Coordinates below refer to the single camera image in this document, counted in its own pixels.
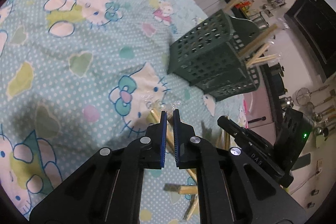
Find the hello kitty tablecloth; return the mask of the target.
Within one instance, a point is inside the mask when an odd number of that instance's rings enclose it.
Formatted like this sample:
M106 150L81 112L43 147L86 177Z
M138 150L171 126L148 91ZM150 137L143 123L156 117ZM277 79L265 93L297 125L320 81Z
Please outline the hello kitty tablecloth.
M167 73L170 44L206 14L193 0L6 0L1 5L1 187L33 208L102 147L117 150L178 108L211 142L241 95L214 97Z

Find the black range hood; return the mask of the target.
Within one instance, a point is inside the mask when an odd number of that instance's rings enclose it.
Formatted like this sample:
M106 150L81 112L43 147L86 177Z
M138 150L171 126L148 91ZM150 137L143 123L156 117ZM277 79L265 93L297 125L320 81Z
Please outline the black range hood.
M325 0L296 0L285 20L325 82L335 74L335 10Z

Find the green plastic utensil basket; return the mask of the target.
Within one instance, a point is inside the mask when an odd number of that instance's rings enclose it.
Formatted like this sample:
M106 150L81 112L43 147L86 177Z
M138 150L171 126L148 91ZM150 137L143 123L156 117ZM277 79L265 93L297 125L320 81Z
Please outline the green plastic utensil basket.
M254 92L259 73L246 66L250 56L240 57L239 52L259 34L254 22L219 10L170 45L167 72L216 101Z

